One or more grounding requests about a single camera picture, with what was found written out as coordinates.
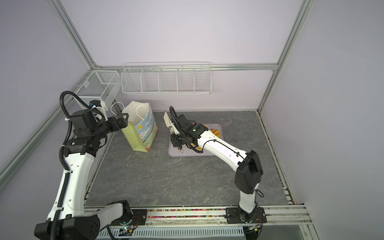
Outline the yellow fake bread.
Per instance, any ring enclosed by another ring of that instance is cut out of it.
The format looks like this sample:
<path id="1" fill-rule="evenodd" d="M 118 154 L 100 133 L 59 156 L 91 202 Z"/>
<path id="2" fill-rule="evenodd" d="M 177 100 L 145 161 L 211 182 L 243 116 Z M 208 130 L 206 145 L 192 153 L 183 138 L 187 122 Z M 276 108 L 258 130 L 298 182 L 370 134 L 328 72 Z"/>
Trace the yellow fake bread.
<path id="1" fill-rule="evenodd" d="M 211 129 L 211 132 L 218 137 L 219 139 L 221 138 L 221 132 L 217 129 Z"/>

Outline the green paper gift bag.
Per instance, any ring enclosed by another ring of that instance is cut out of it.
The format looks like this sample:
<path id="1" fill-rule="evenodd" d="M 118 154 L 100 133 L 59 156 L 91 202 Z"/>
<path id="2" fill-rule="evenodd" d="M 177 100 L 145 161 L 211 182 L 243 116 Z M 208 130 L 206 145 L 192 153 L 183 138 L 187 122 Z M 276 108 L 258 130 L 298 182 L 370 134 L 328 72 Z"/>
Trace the green paper gift bag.
<path id="1" fill-rule="evenodd" d="M 131 101 L 122 113 L 129 115 L 128 126 L 122 132 L 132 150 L 148 153 L 158 131 L 150 104 Z"/>

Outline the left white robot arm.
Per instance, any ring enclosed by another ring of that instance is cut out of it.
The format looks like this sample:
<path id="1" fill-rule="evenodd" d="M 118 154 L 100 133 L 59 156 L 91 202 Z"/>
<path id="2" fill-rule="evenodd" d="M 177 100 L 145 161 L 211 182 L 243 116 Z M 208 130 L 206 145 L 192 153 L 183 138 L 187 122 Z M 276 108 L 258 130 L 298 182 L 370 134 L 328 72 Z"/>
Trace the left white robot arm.
<path id="1" fill-rule="evenodd" d="M 94 240 L 110 224 L 128 225 L 133 212 L 128 201 L 113 202 L 93 214 L 85 213 L 88 176 L 101 140 L 128 125 L 128 114 L 107 117 L 100 101 L 86 104 L 77 94 L 64 91 L 60 107 L 66 116 L 68 130 L 59 150 L 64 168 L 55 203 L 34 235 L 40 240 Z"/>

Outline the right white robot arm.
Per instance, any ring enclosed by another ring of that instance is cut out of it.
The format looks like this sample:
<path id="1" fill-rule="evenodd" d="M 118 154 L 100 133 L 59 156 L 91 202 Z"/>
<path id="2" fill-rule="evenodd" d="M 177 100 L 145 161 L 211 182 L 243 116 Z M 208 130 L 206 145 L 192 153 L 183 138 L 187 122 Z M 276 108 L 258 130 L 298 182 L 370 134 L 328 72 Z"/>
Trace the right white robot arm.
<path id="1" fill-rule="evenodd" d="M 216 136 L 208 127 L 177 115 L 170 106 L 164 121 L 170 130 L 173 147 L 186 147 L 197 154 L 208 151 L 224 161 L 235 172 L 235 185 L 240 191 L 240 202 L 236 208 L 226 208 L 229 224 L 266 222 L 264 209 L 258 206 L 257 194 L 264 170 L 255 151 L 243 151 Z"/>

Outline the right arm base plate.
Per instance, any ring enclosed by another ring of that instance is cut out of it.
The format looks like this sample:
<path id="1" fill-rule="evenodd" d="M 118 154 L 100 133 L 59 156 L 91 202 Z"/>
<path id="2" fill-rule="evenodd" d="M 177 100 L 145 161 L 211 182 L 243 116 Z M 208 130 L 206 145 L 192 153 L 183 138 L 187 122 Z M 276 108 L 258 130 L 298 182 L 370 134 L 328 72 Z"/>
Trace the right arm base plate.
<path id="1" fill-rule="evenodd" d="M 228 224 L 265 224 L 267 222 L 265 210 L 256 206 L 251 213 L 240 207 L 226 208 L 225 218 Z"/>

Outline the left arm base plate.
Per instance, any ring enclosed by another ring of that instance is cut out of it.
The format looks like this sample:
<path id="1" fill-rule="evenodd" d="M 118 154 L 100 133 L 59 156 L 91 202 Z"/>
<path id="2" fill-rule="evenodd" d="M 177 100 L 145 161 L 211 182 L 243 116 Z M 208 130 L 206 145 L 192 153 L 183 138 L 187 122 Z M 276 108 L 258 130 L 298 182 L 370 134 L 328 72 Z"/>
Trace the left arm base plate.
<path id="1" fill-rule="evenodd" d="M 133 209 L 131 218 L 119 220 L 118 223 L 122 226 L 144 226 L 147 220 L 147 209 Z"/>

